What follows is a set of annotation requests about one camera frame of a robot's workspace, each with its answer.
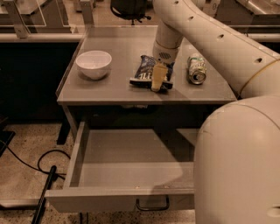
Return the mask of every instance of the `floor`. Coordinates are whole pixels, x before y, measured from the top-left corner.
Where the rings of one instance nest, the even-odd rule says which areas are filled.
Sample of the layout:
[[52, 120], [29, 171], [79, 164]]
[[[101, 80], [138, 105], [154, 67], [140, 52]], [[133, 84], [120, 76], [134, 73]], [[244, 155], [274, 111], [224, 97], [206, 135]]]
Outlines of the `floor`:
[[[69, 24], [78, 27], [83, 32], [82, 15], [74, 10], [73, 0], [64, 0]], [[136, 25], [156, 25], [158, 18], [150, 7], [146, 19]], [[97, 1], [94, 8], [94, 22], [96, 25], [130, 25], [130, 21], [114, 17], [109, 10], [109, 0]], [[60, 149], [71, 155], [74, 140], [68, 135], [64, 145], [57, 145], [56, 141], [60, 132], [60, 123], [30, 123], [30, 124], [8, 124], [5, 130], [12, 130], [16, 135], [10, 142], [10, 148], [27, 164], [35, 166], [39, 157], [54, 149]], [[41, 168], [48, 171], [52, 165], [56, 165], [58, 172], [67, 172], [68, 158], [63, 154], [52, 153], [41, 161]], [[0, 157], [0, 200], [16, 199], [38, 199], [45, 185], [47, 176], [41, 172], [21, 164], [12, 154], [6, 150]], [[52, 185], [52, 189], [61, 189], [63, 180], [58, 179]], [[33, 219], [33, 210], [0, 210], [1, 224], [27, 224]], [[52, 205], [46, 205], [42, 224], [58, 223], [72, 224], [80, 223], [77, 213], [58, 213]], [[117, 212], [117, 213], [90, 213], [82, 223], [144, 223], [144, 224], [167, 224], [167, 223], [195, 223], [193, 210], [174, 212]]]

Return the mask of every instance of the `bowl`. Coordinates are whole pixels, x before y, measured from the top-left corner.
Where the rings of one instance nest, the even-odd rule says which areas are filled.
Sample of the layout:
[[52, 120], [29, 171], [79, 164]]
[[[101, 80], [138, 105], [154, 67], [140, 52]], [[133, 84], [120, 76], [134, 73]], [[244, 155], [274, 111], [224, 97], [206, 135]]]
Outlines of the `bowl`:
[[111, 70], [112, 57], [103, 51], [84, 52], [76, 59], [78, 70], [92, 80], [99, 80]]

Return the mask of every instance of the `can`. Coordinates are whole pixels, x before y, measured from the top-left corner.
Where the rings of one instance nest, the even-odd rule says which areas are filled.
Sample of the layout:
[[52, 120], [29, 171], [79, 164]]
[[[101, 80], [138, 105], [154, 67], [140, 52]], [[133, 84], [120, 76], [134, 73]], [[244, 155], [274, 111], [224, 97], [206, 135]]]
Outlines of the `can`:
[[188, 59], [187, 79], [196, 85], [202, 84], [207, 78], [205, 61], [199, 53], [193, 53]]

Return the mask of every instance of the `drawer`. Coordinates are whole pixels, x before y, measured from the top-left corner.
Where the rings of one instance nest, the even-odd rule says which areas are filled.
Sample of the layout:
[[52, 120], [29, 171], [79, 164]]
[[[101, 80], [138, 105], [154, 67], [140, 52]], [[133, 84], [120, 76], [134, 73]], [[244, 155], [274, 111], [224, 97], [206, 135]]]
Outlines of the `drawer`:
[[81, 122], [63, 189], [45, 196], [62, 213], [193, 209], [197, 132]]

